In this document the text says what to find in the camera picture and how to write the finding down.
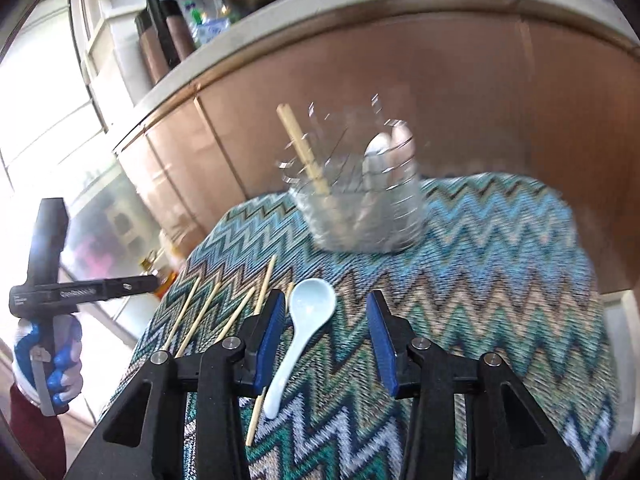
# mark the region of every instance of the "gloved hand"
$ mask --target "gloved hand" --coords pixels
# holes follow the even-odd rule
[[[82,327],[75,316],[65,314],[53,318],[53,337],[56,354],[53,357],[54,371],[47,377],[47,387],[52,393],[54,407],[62,407],[75,399],[82,390],[80,351],[82,350]],[[36,391],[31,368],[31,349],[40,342],[40,327],[37,322],[21,319],[18,322],[14,345],[14,377],[21,393],[36,406],[40,397]]]

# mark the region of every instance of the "zigzag patterned tablecloth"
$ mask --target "zigzag patterned tablecloth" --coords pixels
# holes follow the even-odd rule
[[[570,209],[529,178],[481,174],[424,182],[427,229],[396,255],[317,250],[287,194],[230,210],[196,248],[134,350],[118,389],[160,348],[196,276],[202,278],[172,343],[175,351],[216,280],[222,288],[188,352],[212,344],[245,292],[311,276],[338,293],[332,321],[306,348],[280,413],[261,418],[247,448],[253,478],[392,479],[399,474],[409,403],[383,389],[369,340],[365,297],[381,288],[391,310],[445,349],[471,358],[497,349],[523,379],[582,469],[594,478],[616,418],[617,379],[591,264]],[[252,308],[246,308],[239,323]],[[292,338],[287,320],[277,362]],[[196,478],[195,395],[188,400],[185,478]],[[253,401],[241,399],[246,429]],[[465,477],[464,407],[456,403],[456,477]]]

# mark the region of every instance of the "glass bottle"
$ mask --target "glass bottle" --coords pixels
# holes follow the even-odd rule
[[[220,32],[227,29],[231,22],[229,21],[228,9],[222,0],[213,0],[213,6],[216,11],[215,19],[210,20],[209,28],[211,29],[212,37],[217,36]]]
[[[154,295],[158,300],[162,300],[162,297],[178,277],[178,273],[168,264],[160,265],[158,260],[158,253],[151,251],[147,257],[140,262],[140,267],[142,267],[147,274],[152,274],[158,278],[159,285],[154,291]]]

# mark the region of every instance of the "copper cabinet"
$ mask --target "copper cabinet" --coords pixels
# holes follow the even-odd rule
[[[640,155],[640,66],[593,36],[533,20],[527,27],[531,174],[571,206],[601,288],[629,288],[633,281],[625,285],[622,267],[635,269],[631,280],[640,272],[640,238],[623,240],[622,234],[640,212],[637,201],[625,209],[628,190],[634,190],[630,197],[640,191],[640,181],[631,178]]]
[[[122,167],[156,221],[171,237],[180,236],[188,255],[206,236],[167,178],[146,136],[138,137],[118,156]]]
[[[517,17],[431,13],[332,30],[286,46],[200,91],[255,196],[284,188],[274,165],[287,135],[275,109],[341,111],[380,95],[386,118],[408,121],[427,176],[525,173],[526,56]],[[362,147],[370,139],[356,144]]]
[[[228,209],[246,199],[193,100],[176,108],[146,135],[184,205],[207,233]]]

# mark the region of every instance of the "red sleeve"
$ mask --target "red sleeve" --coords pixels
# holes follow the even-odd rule
[[[20,446],[47,480],[62,480],[66,473],[65,437],[56,416],[44,416],[13,384],[10,389],[9,426]]]

